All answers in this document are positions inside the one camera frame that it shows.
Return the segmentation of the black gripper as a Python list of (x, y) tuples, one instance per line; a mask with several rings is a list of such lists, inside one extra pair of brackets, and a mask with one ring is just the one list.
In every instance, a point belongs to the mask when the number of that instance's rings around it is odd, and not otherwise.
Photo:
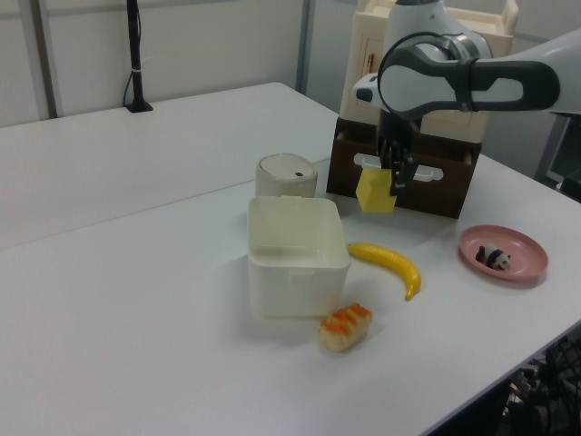
[(415, 160), (408, 153), (420, 137), (421, 122), (408, 121), (384, 110), (379, 111), (377, 153), (381, 168), (391, 170), (391, 196), (402, 195), (415, 175)]

